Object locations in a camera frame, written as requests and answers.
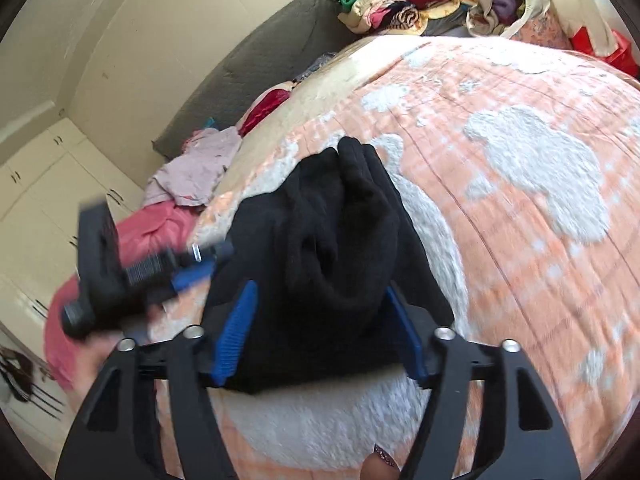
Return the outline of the left hand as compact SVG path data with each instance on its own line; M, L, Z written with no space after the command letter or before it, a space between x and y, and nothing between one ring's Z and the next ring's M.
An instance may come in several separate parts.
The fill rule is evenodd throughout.
M72 385L67 391L70 406L77 412L82 401L98 377L108 356L122 340L122 333L106 333L90 336L80 345L76 354Z

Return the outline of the right hand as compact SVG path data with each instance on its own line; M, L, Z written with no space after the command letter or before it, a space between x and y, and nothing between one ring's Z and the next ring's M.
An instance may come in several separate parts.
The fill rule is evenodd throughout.
M393 456L388 454L379 445L373 447L360 466L360 480L397 480L400 475L400 468Z

